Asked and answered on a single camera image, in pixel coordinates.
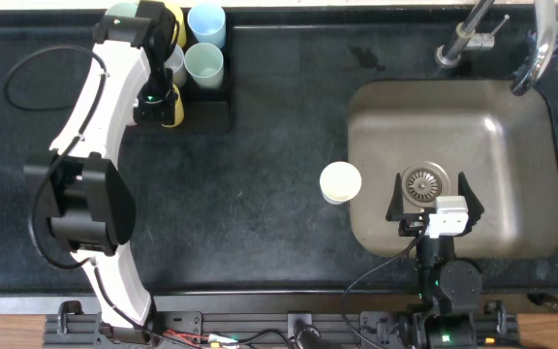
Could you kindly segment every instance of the blue cup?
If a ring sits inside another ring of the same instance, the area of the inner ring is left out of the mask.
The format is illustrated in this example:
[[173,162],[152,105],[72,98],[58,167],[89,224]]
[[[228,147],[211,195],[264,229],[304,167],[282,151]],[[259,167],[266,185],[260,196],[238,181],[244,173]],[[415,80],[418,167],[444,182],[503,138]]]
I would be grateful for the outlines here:
[[217,48],[225,45],[225,11],[219,5],[198,5],[189,11],[187,21],[200,43]]

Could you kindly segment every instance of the faucet spout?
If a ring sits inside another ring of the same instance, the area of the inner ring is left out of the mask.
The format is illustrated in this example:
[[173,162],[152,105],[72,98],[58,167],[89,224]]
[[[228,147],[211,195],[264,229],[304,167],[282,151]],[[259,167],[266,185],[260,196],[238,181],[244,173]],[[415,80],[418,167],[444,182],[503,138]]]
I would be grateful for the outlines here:
[[511,85],[511,93],[525,94],[541,77],[548,66],[557,39],[557,18],[554,0],[535,0],[537,38],[529,65]]

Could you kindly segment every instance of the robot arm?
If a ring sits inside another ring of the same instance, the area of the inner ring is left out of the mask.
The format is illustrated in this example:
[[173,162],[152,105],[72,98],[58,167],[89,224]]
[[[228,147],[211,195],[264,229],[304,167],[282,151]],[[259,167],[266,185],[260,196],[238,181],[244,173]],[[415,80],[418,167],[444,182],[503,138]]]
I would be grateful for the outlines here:
[[[178,96],[164,62],[173,50],[174,25],[174,15],[160,2],[141,1],[135,17],[104,16],[95,28],[93,52],[107,72],[92,62],[73,113],[50,152],[34,156],[25,167],[36,183],[73,138],[80,137],[42,191],[35,216],[39,227],[78,262],[89,258],[91,263],[82,268],[100,301],[102,320],[119,329],[131,329],[132,322],[145,326],[153,307],[131,253],[135,202],[116,169],[119,146],[133,119],[173,123]],[[103,74],[102,96],[79,135]]]

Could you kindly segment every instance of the sink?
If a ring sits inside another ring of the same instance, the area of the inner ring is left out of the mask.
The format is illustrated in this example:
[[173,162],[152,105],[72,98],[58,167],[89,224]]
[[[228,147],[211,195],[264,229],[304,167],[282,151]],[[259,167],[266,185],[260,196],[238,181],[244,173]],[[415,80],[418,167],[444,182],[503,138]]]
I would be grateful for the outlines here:
[[516,97],[511,81],[376,81],[350,106],[348,156],[362,176],[350,216],[367,250],[392,256],[409,243],[387,222],[395,175],[404,210],[457,195],[463,172],[485,208],[455,240],[463,257],[536,258],[558,248],[558,163],[549,108],[535,90]]

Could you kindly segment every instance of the faucet handle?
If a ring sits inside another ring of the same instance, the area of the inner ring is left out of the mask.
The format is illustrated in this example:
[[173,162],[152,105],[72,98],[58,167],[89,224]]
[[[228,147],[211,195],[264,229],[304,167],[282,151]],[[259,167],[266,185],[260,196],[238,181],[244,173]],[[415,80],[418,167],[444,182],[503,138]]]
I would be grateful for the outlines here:
[[505,15],[499,25],[490,33],[477,33],[464,48],[465,50],[489,50],[494,48],[494,35],[501,29],[501,27],[510,19],[510,15]]

